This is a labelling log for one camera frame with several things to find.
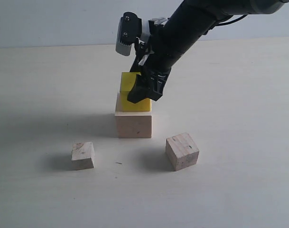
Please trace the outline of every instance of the white table surface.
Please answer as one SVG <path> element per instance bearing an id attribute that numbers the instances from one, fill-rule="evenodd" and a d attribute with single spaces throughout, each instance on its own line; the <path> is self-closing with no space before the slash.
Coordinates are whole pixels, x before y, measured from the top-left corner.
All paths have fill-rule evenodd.
<path id="1" fill-rule="evenodd" d="M 112 45 L 0 49 L 0 228 L 289 228 L 289 38 L 197 42 L 152 139 L 116 138 L 132 61 Z M 200 155 L 174 172 L 165 140 L 183 132 Z M 86 141 L 95 169 L 73 171 Z"/>

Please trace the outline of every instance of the yellow block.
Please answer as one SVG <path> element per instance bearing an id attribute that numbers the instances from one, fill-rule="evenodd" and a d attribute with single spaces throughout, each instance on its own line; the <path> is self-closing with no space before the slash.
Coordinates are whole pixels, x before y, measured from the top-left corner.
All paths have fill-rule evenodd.
<path id="1" fill-rule="evenodd" d="M 152 100 L 149 98 L 146 98 L 136 104 L 127 100 L 127 96 L 135 84 L 137 74 L 140 73 L 122 73 L 120 98 L 123 112 L 149 112 L 152 109 Z"/>

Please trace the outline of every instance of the white wall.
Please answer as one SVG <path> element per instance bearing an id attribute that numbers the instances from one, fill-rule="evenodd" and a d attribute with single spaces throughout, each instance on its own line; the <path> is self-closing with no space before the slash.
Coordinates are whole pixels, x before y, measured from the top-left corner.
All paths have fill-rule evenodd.
<path id="1" fill-rule="evenodd" d="M 0 48 L 115 43 L 125 11 L 169 17 L 182 0 L 0 0 Z M 202 39 L 289 36 L 289 4 L 216 28 Z"/>

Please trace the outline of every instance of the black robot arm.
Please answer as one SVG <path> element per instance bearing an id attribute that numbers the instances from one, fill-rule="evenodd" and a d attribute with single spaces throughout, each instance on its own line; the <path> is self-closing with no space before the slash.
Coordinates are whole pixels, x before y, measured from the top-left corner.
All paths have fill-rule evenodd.
<path id="1" fill-rule="evenodd" d="M 154 101 L 163 95 L 172 66 L 209 30 L 249 14 L 272 14 L 289 0 L 184 0 L 173 15 L 144 21 L 132 12 L 120 19 L 116 51 L 128 56 L 134 44 L 136 57 L 130 69 L 137 74 L 128 100 Z"/>

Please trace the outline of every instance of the wooden block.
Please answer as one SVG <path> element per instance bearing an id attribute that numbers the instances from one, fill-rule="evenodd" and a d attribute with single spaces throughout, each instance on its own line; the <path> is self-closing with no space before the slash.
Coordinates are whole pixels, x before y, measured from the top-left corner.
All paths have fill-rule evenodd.
<path id="1" fill-rule="evenodd" d="M 188 133 L 176 135 L 166 140 L 166 154 L 175 171 L 195 165 L 199 149 Z"/>
<path id="2" fill-rule="evenodd" d="M 152 112 L 123 112 L 117 95 L 115 118 L 119 138 L 151 138 Z"/>
<path id="3" fill-rule="evenodd" d="M 93 168 L 94 150 L 92 142 L 76 143 L 72 150 L 72 164 L 75 170 Z"/>
<path id="4" fill-rule="evenodd" d="M 137 74 L 140 73 L 131 73 L 131 72 L 122 73 L 120 94 L 123 112 L 149 112 L 152 109 L 151 99 L 146 98 L 136 104 L 129 102 L 127 100 L 127 96 L 135 84 Z"/>

